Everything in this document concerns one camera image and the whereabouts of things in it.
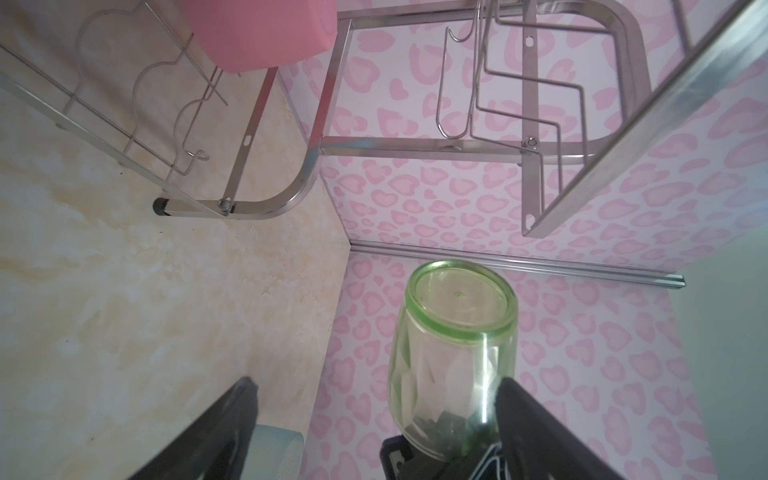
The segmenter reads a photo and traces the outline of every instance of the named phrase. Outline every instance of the screw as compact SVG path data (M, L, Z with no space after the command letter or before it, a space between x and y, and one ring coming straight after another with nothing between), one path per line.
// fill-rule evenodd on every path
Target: screw
M222 198L219 200L219 209L223 211L224 213L228 214L230 210L232 210L232 200L228 198Z

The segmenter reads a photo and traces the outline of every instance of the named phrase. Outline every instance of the green surface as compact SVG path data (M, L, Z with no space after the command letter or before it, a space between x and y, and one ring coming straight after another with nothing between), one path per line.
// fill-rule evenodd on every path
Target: green surface
M718 478L768 478L768 227L682 274L670 298Z

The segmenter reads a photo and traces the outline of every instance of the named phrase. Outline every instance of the marble countertop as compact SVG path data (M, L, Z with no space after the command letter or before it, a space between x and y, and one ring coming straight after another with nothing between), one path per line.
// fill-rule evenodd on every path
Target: marble countertop
M0 36L74 88L78 23L106 6L9 3ZM173 4L153 6L186 38ZM86 98L129 130L129 79L178 53L151 15L134 17L100 19L83 44L94 79ZM192 52L210 73L194 43ZM64 104L7 55L0 68ZM176 112L205 86L195 75L182 61L139 91L139 135L171 157ZM190 136L190 147L210 160L172 182L198 198L220 197L263 76L224 76L229 107L207 102ZM73 115L124 144L82 109ZM125 478L243 375L260 387L259 423L306 435L349 252L323 185L270 220L158 217L157 187L5 91L0 119L7 294L0 476ZM305 149L283 92L273 88L237 198L282 190ZM164 177L159 161L131 155Z

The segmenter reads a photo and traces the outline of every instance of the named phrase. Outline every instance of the green glass cup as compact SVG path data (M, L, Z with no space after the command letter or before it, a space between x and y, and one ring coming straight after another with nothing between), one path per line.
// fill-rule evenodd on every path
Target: green glass cup
M416 269L389 360L389 410L409 442L447 462L498 441L494 398L515 373L517 325L497 273L464 260Z

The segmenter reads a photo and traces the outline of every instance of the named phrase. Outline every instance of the glass cup rim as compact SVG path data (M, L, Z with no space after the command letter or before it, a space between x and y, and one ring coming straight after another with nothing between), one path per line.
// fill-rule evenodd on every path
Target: glass cup rim
M478 275L486 277L498 288L507 302L507 308L500 315L499 321L488 326L477 328L457 328L451 326L440 319L430 316L427 309L416 299L416 285L427 273L442 269L460 269L468 270ZM408 280L405 292L405 307L412 316L427 330L437 333L441 336L458 341L489 341L498 336L509 333L515 327L518 320L518 298L515 291L501 275L493 270L467 260L435 260L425 263L417 268L411 278Z

